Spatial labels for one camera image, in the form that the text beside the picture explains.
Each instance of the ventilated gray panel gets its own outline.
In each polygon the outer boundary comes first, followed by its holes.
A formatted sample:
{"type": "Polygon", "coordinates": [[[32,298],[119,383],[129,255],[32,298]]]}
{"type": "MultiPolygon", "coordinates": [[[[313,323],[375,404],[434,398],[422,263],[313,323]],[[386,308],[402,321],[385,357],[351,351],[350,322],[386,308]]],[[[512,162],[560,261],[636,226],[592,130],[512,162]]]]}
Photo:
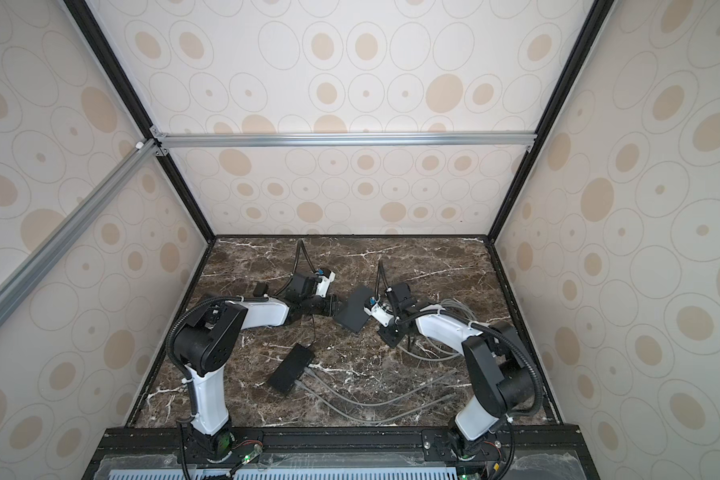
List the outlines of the ventilated gray panel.
{"type": "MultiPolygon", "coordinates": [[[[225,469],[205,469],[194,473],[192,480],[223,475],[225,469]]],[[[110,480],[183,480],[181,470],[113,470],[110,480]]],[[[456,480],[453,467],[391,468],[244,468],[235,480],[456,480]]]]}

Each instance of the patterned wall panel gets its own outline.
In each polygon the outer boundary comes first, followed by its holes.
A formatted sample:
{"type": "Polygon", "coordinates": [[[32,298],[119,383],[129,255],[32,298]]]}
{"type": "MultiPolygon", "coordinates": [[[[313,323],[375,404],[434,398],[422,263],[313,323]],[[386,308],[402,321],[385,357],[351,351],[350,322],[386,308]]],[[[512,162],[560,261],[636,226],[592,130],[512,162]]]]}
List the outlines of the patterned wall panel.
{"type": "Polygon", "coordinates": [[[498,246],[600,476],[720,478],[720,0],[620,5],[498,246]]]}
{"type": "Polygon", "coordinates": [[[0,0],[0,284],[140,135],[54,0],[0,0]]]}
{"type": "Polygon", "coordinates": [[[77,480],[124,424],[206,245],[158,172],[141,168],[0,328],[0,480],[77,480]]]}
{"type": "Polygon", "coordinates": [[[534,130],[591,1],[100,0],[162,131],[534,130]]]}
{"type": "Polygon", "coordinates": [[[172,151],[217,234],[484,234],[525,147],[172,151]]]}

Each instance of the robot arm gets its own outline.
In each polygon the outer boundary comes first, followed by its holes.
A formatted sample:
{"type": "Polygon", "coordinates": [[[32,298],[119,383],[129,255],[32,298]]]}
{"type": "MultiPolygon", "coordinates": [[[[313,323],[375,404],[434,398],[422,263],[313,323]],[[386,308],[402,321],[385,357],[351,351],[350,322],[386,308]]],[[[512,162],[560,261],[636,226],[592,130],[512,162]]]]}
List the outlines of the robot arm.
{"type": "MultiPolygon", "coordinates": [[[[297,248],[303,248],[301,241],[297,248]]],[[[298,260],[288,283],[275,296],[267,294],[266,283],[256,284],[251,297],[207,296],[169,331],[166,354],[184,374],[182,381],[188,384],[191,436],[211,459],[219,460],[229,451],[230,414],[224,401],[224,365],[240,331],[280,326],[308,314],[332,316],[336,312],[338,298],[328,295],[336,273],[319,269],[304,275],[296,272],[297,264],[298,260]]]]}
{"type": "MultiPolygon", "coordinates": [[[[377,277],[386,283],[382,262],[377,277]]],[[[406,283],[384,286],[384,297],[377,287],[363,310],[380,323],[378,334],[391,348],[406,335],[418,332],[464,356],[474,396],[453,420],[456,452],[469,456],[479,439],[502,418],[511,422],[515,413],[533,415],[538,411],[542,390],[537,369],[511,324],[471,322],[439,304],[417,302],[406,283]],[[501,364],[497,363],[499,357],[504,358],[501,364]],[[531,397],[531,409],[516,410],[531,397]]]]}

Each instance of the gray cable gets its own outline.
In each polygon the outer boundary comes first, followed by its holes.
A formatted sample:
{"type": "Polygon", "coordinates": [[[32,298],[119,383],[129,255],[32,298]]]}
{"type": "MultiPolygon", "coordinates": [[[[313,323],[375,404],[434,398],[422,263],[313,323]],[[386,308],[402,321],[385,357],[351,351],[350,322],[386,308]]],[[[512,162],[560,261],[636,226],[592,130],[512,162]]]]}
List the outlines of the gray cable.
{"type": "Polygon", "coordinates": [[[455,354],[453,354],[453,355],[451,355],[451,356],[441,356],[441,357],[437,357],[437,358],[431,359],[431,358],[428,358],[428,357],[426,357],[426,356],[416,355],[416,354],[413,353],[413,352],[409,352],[409,351],[407,351],[406,349],[404,349],[403,347],[401,347],[400,345],[398,345],[398,348],[399,348],[400,350],[406,352],[407,354],[409,354],[409,355],[412,356],[413,358],[419,359],[419,360],[424,360],[424,361],[426,361],[426,362],[444,362],[445,360],[453,360],[454,358],[456,358],[456,357],[458,357],[458,356],[461,356],[461,353],[456,352],[455,354]]]}
{"type": "Polygon", "coordinates": [[[345,402],[349,402],[349,403],[351,403],[351,404],[353,404],[353,405],[361,406],[361,407],[376,407],[376,406],[388,405],[388,404],[390,404],[390,403],[396,402],[397,400],[402,400],[403,398],[405,398],[405,397],[407,397],[407,396],[413,395],[414,393],[418,392],[419,390],[425,389],[425,388],[427,388],[428,386],[432,385],[433,383],[439,382],[440,380],[444,379],[445,377],[450,376],[450,375],[453,375],[453,374],[456,372],[456,370],[451,370],[450,372],[446,372],[445,374],[440,375],[438,378],[436,378],[436,379],[434,379],[434,380],[431,380],[430,382],[426,382],[425,384],[416,387],[415,389],[411,390],[410,392],[403,393],[402,395],[396,396],[395,398],[393,398],[393,399],[391,399],[391,400],[387,400],[386,402],[380,402],[380,403],[360,403],[360,402],[356,402],[355,400],[352,400],[352,399],[350,399],[350,398],[347,398],[347,397],[345,397],[344,395],[342,395],[341,393],[337,392],[337,391],[336,391],[335,389],[333,389],[329,384],[327,384],[325,381],[323,381],[323,379],[321,379],[321,378],[317,375],[317,373],[316,373],[314,370],[310,369],[309,367],[306,367],[306,368],[304,369],[304,372],[306,372],[307,375],[309,375],[309,376],[311,376],[312,378],[314,378],[315,380],[317,380],[317,381],[320,383],[320,385],[322,385],[322,386],[324,386],[325,388],[327,388],[330,393],[336,395],[338,398],[344,400],[345,402]]]}
{"type": "Polygon", "coordinates": [[[316,397],[316,398],[317,398],[318,400],[320,400],[321,402],[325,403],[325,404],[328,406],[328,408],[330,408],[331,410],[333,410],[334,412],[336,412],[336,413],[339,414],[340,416],[346,418],[347,420],[351,420],[351,421],[353,421],[353,422],[358,422],[358,423],[366,423],[366,424],[369,424],[369,425],[379,425],[379,424],[382,424],[382,423],[390,423],[390,422],[392,422],[393,420],[397,420],[398,418],[404,417],[404,416],[406,416],[406,415],[411,415],[412,413],[416,413],[416,412],[418,412],[419,410],[423,410],[424,408],[428,408],[428,407],[430,407],[430,406],[432,406],[432,405],[434,405],[434,404],[436,404],[436,403],[440,403],[440,402],[443,402],[443,401],[445,401],[445,400],[448,400],[449,398],[452,398],[452,397],[455,395],[454,393],[449,393],[449,394],[447,394],[447,395],[444,396],[444,397],[441,397],[441,398],[438,398],[437,400],[433,400],[433,401],[431,401],[431,402],[425,403],[425,404],[423,404],[422,406],[418,406],[418,407],[416,407],[416,408],[413,408],[413,409],[411,409],[411,410],[408,410],[407,412],[401,413],[400,415],[396,415],[396,416],[394,416],[394,417],[385,418],[385,419],[383,419],[383,420],[364,420],[364,419],[362,419],[362,418],[355,418],[355,417],[353,417],[353,416],[350,416],[350,415],[342,412],[341,410],[339,410],[338,408],[336,408],[333,404],[331,404],[328,400],[326,400],[325,398],[322,398],[319,393],[315,392],[314,390],[312,390],[312,389],[310,389],[309,387],[307,387],[306,385],[304,385],[304,383],[302,383],[300,380],[296,380],[296,386],[297,386],[298,388],[300,388],[300,389],[306,390],[307,393],[309,393],[310,395],[316,397]]]}
{"type": "Polygon", "coordinates": [[[430,345],[432,345],[432,348],[433,348],[433,349],[439,351],[440,353],[444,353],[444,354],[446,354],[446,355],[453,355],[453,354],[455,353],[455,352],[449,352],[449,351],[447,351],[447,350],[443,350],[443,349],[440,348],[439,346],[435,345],[435,344],[434,344],[434,341],[433,341],[431,338],[429,338],[428,336],[425,336],[424,338],[427,340],[427,343],[429,343],[430,345]]]}
{"type": "Polygon", "coordinates": [[[474,314],[472,309],[463,304],[462,302],[459,302],[458,300],[446,298],[443,299],[440,304],[447,309],[460,310],[464,313],[464,316],[466,316],[468,320],[472,320],[473,322],[478,321],[478,316],[474,314]]]}

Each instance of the dark brown marble surface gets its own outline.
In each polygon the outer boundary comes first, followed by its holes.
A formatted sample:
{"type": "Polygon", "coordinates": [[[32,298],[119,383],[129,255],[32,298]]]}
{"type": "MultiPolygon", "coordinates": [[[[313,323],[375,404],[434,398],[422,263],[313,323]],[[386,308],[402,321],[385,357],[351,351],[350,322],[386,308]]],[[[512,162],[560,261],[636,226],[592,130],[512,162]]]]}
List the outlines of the dark brown marble surface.
{"type": "MultiPolygon", "coordinates": [[[[419,299],[453,298],[466,303],[483,321],[507,319],[488,252],[476,238],[306,238],[307,251],[317,266],[336,272],[329,293],[348,296],[365,283],[373,288],[376,263],[384,259],[390,283],[405,281],[419,299]]],[[[219,239],[193,294],[192,304],[206,291],[239,295],[252,291],[257,281],[269,281],[276,291],[290,271],[296,240],[293,238],[219,239]]],[[[299,269],[306,271],[302,260],[299,269]]],[[[445,425],[472,395],[464,359],[426,362],[400,348],[387,347],[376,333],[378,323],[369,321],[355,334],[333,320],[316,316],[289,326],[244,330],[224,369],[226,404],[235,426],[356,426],[301,389],[287,398],[272,390],[266,379],[299,342],[312,344],[316,354],[312,368],[329,385],[358,402],[383,402],[423,382],[453,371],[450,377],[391,405],[366,408],[348,404],[317,381],[302,376],[309,388],[330,398],[347,414],[369,421],[406,412],[411,408],[452,394],[449,400],[400,418],[400,426],[445,425]]],[[[420,356],[445,356],[417,336],[411,345],[420,356]]],[[[138,427],[174,426],[189,414],[189,399],[180,374],[165,360],[138,427]]],[[[518,418],[518,423],[545,423],[544,413],[518,418]]]]}

